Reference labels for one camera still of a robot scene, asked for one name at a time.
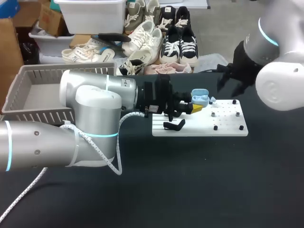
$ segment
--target gray plastic basket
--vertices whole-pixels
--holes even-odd
[[[10,120],[46,124],[74,122],[74,112],[59,101],[59,85],[65,70],[116,75],[115,63],[54,64],[22,66],[12,82],[2,113]]]

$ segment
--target black table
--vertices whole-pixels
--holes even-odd
[[[219,74],[172,76],[175,91],[207,88]],[[136,76],[154,81],[154,76]],[[122,176],[109,168],[51,168],[1,228],[302,228],[304,109],[278,112],[249,88],[240,100],[247,137],[160,138],[152,119],[121,128]],[[40,170],[0,175],[0,212]]]

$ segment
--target white pegboard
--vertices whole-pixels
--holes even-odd
[[[163,122],[168,122],[168,117],[164,114],[153,114],[152,117],[152,135],[153,136],[247,136],[248,129],[241,108],[241,104],[236,100],[217,100],[213,104],[209,104],[200,112],[187,115],[182,114],[179,118],[174,118],[172,123],[179,124],[182,119],[186,120],[183,128],[177,132],[173,130],[165,130]]]

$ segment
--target black sneaker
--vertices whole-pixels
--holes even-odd
[[[150,50],[135,51],[130,57],[116,70],[117,76],[136,75],[144,68],[150,60],[152,55]]]
[[[160,24],[157,26],[161,29],[163,36],[168,31],[168,28],[175,23],[175,8],[166,6],[161,8]]]
[[[177,11],[175,26],[180,29],[183,29],[186,26],[191,27],[190,12],[187,7],[181,6]]]
[[[171,26],[162,42],[160,52],[161,63],[178,63],[180,55],[180,36],[179,30],[174,25]]]
[[[199,61],[198,44],[190,27],[185,27],[180,37],[180,64],[195,67]]]

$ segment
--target pink shoe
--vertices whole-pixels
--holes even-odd
[[[191,73],[192,69],[189,63],[182,65],[178,63],[165,63],[160,65],[150,65],[144,68],[145,75],[155,74],[181,74]]]

